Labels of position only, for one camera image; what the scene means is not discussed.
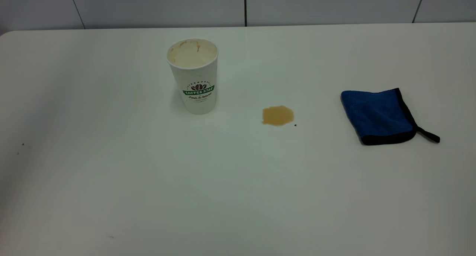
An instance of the brown liquid stain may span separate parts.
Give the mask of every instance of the brown liquid stain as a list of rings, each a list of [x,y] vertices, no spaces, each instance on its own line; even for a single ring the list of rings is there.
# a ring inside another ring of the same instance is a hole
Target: brown liquid stain
[[[294,112],[284,105],[263,109],[263,124],[282,126],[293,120]]]

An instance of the blue towel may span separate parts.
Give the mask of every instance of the blue towel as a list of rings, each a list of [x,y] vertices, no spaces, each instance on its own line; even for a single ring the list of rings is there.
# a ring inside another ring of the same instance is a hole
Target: blue towel
[[[341,98],[363,144],[398,144],[412,139],[416,132],[440,142],[440,137],[417,126],[399,88],[381,93],[347,90]]]

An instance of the white paper cup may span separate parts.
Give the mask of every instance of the white paper cup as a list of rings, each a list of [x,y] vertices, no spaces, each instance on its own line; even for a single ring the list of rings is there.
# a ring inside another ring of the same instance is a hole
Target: white paper cup
[[[167,51],[185,108],[197,115],[208,113],[216,102],[218,48],[204,39],[184,39]]]

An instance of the coffee spill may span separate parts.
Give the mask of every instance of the coffee spill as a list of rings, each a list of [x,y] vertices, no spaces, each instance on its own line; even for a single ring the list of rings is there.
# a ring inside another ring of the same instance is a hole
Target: coffee spill
[[[263,109],[263,124],[282,126],[293,120],[294,112],[284,105]]]

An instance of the white wall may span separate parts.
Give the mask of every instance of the white wall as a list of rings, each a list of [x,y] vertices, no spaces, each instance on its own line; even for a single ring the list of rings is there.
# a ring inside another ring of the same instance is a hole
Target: white wall
[[[415,22],[476,22],[476,0],[422,0]]]
[[[0,34],[29,29],[83,29],[73,0],[0,0]]]
[[[243,0],[75,0],[90,28],[244,26]]]
[[[248,25],[412,22],[420,0],[247,0]]]

